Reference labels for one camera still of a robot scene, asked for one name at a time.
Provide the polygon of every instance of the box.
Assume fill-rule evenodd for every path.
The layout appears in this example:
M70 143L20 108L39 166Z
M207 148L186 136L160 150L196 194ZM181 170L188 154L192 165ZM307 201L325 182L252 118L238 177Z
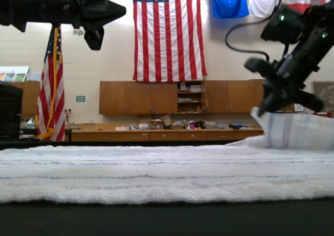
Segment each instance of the box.
M201 92L202 87L201 87L201 85L191 85L190 86L190 91L191 92Z
M139 124L139 130L150 130L149 124Z
M116 131L130 131L130 127L127 126L117 126Z
M163 121L163 124L165 126L170 126L171 124L173 124L170 115L166 115L166 116L162 117L161 120Z
M163 129L163 121L162 120L150 120L149 125L150 125L151 130Z
M180 91L186 91L186 83L180 83Z

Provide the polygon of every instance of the black robotic arm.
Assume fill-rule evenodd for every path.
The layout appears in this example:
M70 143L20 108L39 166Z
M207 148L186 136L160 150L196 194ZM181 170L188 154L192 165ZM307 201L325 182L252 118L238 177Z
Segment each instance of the black robotic arm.
M83 26L92 50L100 50L103 26L126 14L126 8L108 0L0 0L0 24L25 32L27 22Z
M302 90L304 81L320 69L318 64L334 45L334 1L311 6L304 14L281 6L271 17L261 38L279 41L286 47L296 43L297 46L281 61L270 63L251 58L245 63L251 72L258 72L266 78L259 115L291 103L321 111L324 108L322 100Z

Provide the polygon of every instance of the drawer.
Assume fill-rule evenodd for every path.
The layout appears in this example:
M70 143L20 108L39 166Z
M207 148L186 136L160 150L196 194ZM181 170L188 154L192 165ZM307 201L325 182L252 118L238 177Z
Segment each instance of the drawer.
M72 133L72 141L120 141L119 133Z
M178 141L178 133L151 133L150 140L153 141Z
M183 140L208 140L206 132L184 132L178 134L178 139Z
M244 140L249 137L262 135L263 132L208 132L208 140Z
M122 133L121 141L149 141L149 133Z

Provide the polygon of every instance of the black cable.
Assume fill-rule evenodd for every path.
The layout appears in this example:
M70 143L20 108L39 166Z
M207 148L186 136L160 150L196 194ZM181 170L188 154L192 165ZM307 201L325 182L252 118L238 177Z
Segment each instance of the black cable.
M231 46L231 45L229 44L229 42L228 42L228 37L229 37L229 35L232 33L232 31L234 31L234 30L236 30L236 29L238 29L238 28L240 28L240 27L243 27L243 26L258 25L258 24L260 24L260 23L266 22L266 21L269 20L269 19L274 15L274 13L278 10L278 8L280 7L281 3L282 3L282 0L278 0L278 4L277 4L277 6L274 8L274 10L272 11L271 15L270 15L269 17L267 17L267 18L261 20L261 21L251 22L251 23L241 23L241 24L239 24L239 25L236 25L236 26L232 27L232 28L227 32L227 34L226 34L226 36L225 36L225 44L227 45L227 47L230 48L230 49L232 49L232 50L234 50L234 51L237 51L237 52L244 52L244 53L258 53L258 54L262 54L262 55L264 55L264 56L266 57L266 61L269 62L269 61L270 61L270 57L269 57L268 53L263 52L263 51L242 50L242 49L235 48L235 47L233 47L233 46Z
M284 52L283 52L282 58L288 53L288 51L289 51L289 44L285 44L284 45Z

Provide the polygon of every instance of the cardboard box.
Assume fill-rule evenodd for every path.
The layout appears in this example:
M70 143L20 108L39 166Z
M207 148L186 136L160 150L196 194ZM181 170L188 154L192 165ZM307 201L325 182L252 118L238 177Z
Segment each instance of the cardboard box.
M151 130L163 129L163 121L162 120L150 120L149 125L150 125Z
M201 85L191 85L190 91L191 92L202 92L202 86Z
M139 130L150 130L149 124L139 124Z
M165 126L170 126L170 125L173 124L170 115L166 115L166 116L162 117L161 120L162 120L162 122L163 122L163 124L164 124Z
M130 131L130 127L127 126L117 126L116 131Z

